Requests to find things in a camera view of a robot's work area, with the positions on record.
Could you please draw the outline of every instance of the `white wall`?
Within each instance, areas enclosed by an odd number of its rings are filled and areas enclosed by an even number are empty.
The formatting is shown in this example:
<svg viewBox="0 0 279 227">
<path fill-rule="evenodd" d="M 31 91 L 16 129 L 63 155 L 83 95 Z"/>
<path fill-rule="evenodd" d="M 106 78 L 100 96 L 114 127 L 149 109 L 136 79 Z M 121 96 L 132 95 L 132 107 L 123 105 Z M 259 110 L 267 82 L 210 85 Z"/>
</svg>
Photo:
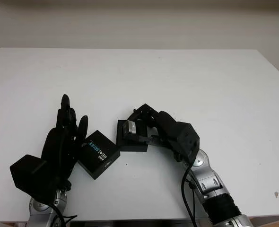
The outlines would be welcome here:
<svg viewBox="0 0 279 227">
<path fill-rule="evenodd" d="M 279 70 L 279 0 L 0 0 L 0 47 L 257 49 Z"/>
</svg>

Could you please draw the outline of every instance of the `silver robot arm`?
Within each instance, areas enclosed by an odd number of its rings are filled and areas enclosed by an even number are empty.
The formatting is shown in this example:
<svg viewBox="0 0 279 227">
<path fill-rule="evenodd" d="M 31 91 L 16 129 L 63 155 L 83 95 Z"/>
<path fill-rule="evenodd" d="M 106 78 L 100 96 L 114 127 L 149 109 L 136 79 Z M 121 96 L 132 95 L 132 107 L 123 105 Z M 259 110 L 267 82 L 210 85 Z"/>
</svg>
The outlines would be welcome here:
<svg viewBox="0 0 279 227">
<path fill-rule="evenodd" d="M 215 227 L 253 227 L 242 214 L 219 175 L 210 167 L 209 157 L 199 150 L 189 172 L 195 193 Z"/>
<path fill-rule="evenodd" d="M 57 190 L 53 202 L 54 206 L 63 213 L 67 204 L 66 192 Z M 30 217 L 26 227 L 60 227 L 61 221 L 53 208 L 36 201 L 34 198 L 29 202 Z"/>
</svg>

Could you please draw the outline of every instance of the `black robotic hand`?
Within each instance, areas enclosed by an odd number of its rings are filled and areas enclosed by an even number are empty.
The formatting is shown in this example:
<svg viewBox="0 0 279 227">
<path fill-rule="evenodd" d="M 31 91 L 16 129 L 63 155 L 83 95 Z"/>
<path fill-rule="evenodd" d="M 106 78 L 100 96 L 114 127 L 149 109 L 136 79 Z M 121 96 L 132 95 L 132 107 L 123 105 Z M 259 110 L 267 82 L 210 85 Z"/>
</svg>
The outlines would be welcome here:
<svg viewBox="0 0 279 227">
<path fill-rule="evenodd" d="M 76 125 L 76 114 L 63 95 L 56 127 L 47 135 L 41 158 L 25 155 L 10 167 L 15 186 L 43 204 L 52 203 L 56 190 L 69 191 L 68 178 L 85 140 L 88 117 Z"/>
<path fill-rule="evenodd" d="M 137 135 L 138 121 L 143 121 L 150 128 L 156 127 L 158 137 L 147 138 Z M 133 110 L 133 114 L 124 123 L 122 131 L 125 140 L 170 148 L 176 161 L 184 160 L 190 166 L 194 163 L 200 149 L 200 138 L 190 123 L 177 122 L 167 112 L 157 112 L 147 104 Z"/>
</svg>

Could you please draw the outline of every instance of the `white table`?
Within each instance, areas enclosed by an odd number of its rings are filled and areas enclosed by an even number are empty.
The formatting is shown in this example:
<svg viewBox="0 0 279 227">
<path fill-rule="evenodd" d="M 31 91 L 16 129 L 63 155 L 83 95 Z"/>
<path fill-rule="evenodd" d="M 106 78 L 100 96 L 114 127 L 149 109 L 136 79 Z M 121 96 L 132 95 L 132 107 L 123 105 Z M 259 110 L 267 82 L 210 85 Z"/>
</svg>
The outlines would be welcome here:
<svg viewBox="0 0 279 227">
<path fill-rule="evenodd" d="M 117 120 L 143 103 L 190 122 L 240 210 L 279 214 L 279 72 L 257 51 L 2 48 L 0 221 L 28 220 L 30 198 L 15 188 L 9 166 L 41 155 L 64 93 L 78 120 L 88 114 L 88 134 L 99 129 L 112 141 Z M 95 181 L 76 165 L 65 214 L 188 218 L 183 172 L 169 150 L 156 147 L 122 152 Z"/>
</svg>

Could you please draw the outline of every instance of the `robotic hand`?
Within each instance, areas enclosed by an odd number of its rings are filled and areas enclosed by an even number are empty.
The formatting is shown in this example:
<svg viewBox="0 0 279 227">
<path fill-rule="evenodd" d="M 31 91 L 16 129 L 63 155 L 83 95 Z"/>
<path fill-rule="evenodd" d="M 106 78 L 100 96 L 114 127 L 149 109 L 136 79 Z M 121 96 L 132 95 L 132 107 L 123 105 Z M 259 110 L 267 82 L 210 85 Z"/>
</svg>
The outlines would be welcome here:
<svg viewBox="0 0 279 227">
<path fill-rule="evenodd" d="M 159 136 L 143 137 L 136 134 L 136 122 L 140 120 L 150 128 L 156 127 Z M 195 218 L 184 195 L 185 182 L 189 182 L 194 189 L 213 226 L 253 227 L 249 218 L 234 204 L 218 174 L 210 167 L 209 158 L 200 149 L 200 138 L 191 124 L 176 122 L 168 113 L 163 111 L 158 113 L 144 104 L 134 110 L 124 123 L 122 131 L 125 140 L 168 147 L 178 162 L 184 162 L 187 170 L 182 179 L 182 196 L 195 227 Z"/>
<path fill-rule="evenodd" d="M 75 111 L 67 95 L 63 95 L 56 127 L 47 135 L 41 158 L 25 155 L 10 167 L 15 186 L 29 194 L 28 227 L 65 226 L 62 215 L 71 189 L 68 178 L 78 160 L 78 151 L 85 140 L 88 117 L 76 125 Z"/>
</svg>

